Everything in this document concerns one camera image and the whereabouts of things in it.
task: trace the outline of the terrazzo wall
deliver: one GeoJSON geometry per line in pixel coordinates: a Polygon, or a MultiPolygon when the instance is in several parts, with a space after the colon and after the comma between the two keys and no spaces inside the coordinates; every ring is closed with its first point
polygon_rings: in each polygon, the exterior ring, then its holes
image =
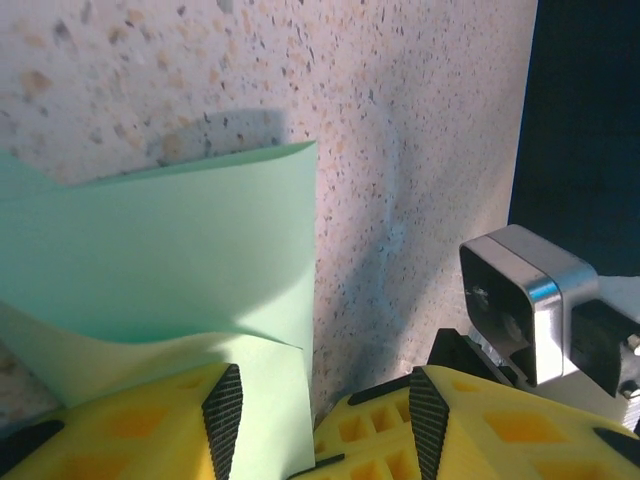
{"type": "MultiPolygon", "coordinates": [[[[0,146],[63,184],[318,141],[314,401],[466,328],[504,225],[535,0],[5,0],[0,146]]],[[[3,350],[0,423],[54,404],[3,350]]]]}

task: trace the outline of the screw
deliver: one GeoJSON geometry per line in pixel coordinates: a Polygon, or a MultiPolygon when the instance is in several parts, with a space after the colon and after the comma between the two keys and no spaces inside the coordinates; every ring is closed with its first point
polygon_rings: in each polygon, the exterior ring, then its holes
{"type": "Polygon", "coordinates": [[[634,334],[629,335],[627,338],[627,347],[637,357],[640,357],[640,336],[634,334]]]}
{"type": "Polygon", "coordinates": [[[620,393],[627,400],[638,398],[640,397],[640,387],[638,387],[638,384],[633,380],[629,380],[620,386],[620,393]]]}

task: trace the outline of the textured black grip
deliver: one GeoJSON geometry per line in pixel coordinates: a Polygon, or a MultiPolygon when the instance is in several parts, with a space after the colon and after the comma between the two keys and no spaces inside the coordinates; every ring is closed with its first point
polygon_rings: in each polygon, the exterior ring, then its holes
{"type": "Polygon", "coordinates": [[[229,365],[202,404],[213,471],[228,480],[242,414],[242,382],[238,365],[229,365]]]}
{"type": "Polygon", "coordinates": [[[435,480],[447,433],[449,406],[420,367],[415,367],[411,374],[409,414],[422,480],[435,480]]]}

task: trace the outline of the green paper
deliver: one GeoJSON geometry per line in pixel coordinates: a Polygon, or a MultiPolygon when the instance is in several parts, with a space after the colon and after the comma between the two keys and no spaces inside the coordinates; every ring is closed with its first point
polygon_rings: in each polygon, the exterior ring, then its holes
{"type": "Polygon", "coordinates": [[[207,363],[237,363],[244,399],[231,478],[283,479],[314,465],[309,391],[297,348],[219,333],[110,343],[46,325],[1,302],[0,318],[3,341],[69,406],[207,363]]]}
{"type": "Polygon", "coordinates": [[[62,187],[6,150],[0,150],[0,202],[58,188],[62,187]]]}
{"type": "Polygon", "coordinates": [[[0,298],[105,341],[258,335],[301,348],[310,378],[315,158],[290,145],[1,202],[0,298]]]}

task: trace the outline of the yellow 3d printed part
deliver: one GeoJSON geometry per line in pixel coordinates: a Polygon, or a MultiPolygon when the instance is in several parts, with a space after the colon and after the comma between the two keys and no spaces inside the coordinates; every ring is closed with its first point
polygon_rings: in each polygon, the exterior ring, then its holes
{"type": "Polygon", "coordinates": [[[420,469],[411,434],[393,442],[372,445],[355,454],[335,455],[291,480],[420,480],[420,469]]]}
{"type": "Polygon", "coordinates": [[[313,434],[316,460],[411,438],[409,376],[341,399],[313,434]]]}
{"type": "Polygon", "coordinates": [[[241,412],[238,366],[199,367],[56,412],[14,434],[3,462],[24,441],[40,437],[40,446],[2,478],[227,480],[241,412]]]}
{"type": "Polygon", "coordinates": [[[409,411],[422,480],[640,478],[621,425],[455,370],[415,368],[409,411]]]}

